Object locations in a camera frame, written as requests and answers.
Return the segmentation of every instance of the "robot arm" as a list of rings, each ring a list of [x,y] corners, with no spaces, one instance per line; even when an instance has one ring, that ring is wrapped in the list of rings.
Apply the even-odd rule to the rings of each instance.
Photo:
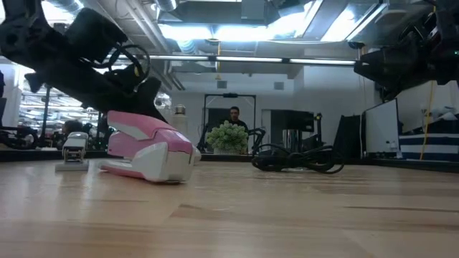
[[[60,34],[47,23],[42,0],[2,1],[6,18],[0,25],[0,50],[12,62],[35,71],[26,76],[32,91],[46,83],[102,113],[117,110],[165,121],[153,103],[161,82],[148,77],[148,53],[123,45],[128,38],[111,21],[85,8]],[[144,53],[147,70],[127,51],[133,48]],[[110,61],[101,64],[113,49]],[[110,68],[120,54],[133,64],[104,75],[95,71]]]
[[[436,80],[459,80],[459,1],[429,1],[436,12],[409,25],[395,46],[364,54],[354,71],[384,87],[389,98]]]

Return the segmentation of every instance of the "table surface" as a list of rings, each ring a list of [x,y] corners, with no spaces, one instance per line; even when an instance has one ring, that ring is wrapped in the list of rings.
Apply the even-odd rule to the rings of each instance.
[[[459,175],[200,163],[155,185],[0,163],[0,257],[458,257]]]

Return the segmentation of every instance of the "coiled cable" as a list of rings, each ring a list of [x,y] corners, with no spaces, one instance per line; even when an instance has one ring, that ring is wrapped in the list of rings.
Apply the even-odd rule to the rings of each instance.
[[[271,156],[255,156],[262,148],[273,147]],[[286,148],[275,144],[263,144],[253,151],[252,165],[261,171],[280,172],[287,168],[307,168],[324,174],[335,174],[344,167],[341,154],[333,150],[333,146],[322,146],[302,153],[291,153]]]

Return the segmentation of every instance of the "metal frame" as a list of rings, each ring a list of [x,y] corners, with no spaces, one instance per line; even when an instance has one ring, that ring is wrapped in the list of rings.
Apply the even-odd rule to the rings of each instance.
[[[206,108],[207,108],[207,98],[208,97],[225,97],[225,96],[228,96],[227,94],[205,94],[204,95],[204,109],[203,109],[203,116],[202,116],[202,125],[205,125],[206,124]],[[253,98],[253,129],[255,129],[257,126],[256,126],[256,122],[257,122],[257,95],[239,95],[239,94],[236,94],[236,95],[233,95],[233,96],[236,96],[236,97],[232,97],[232,98],[238,98],[238,97],[252,97]]]

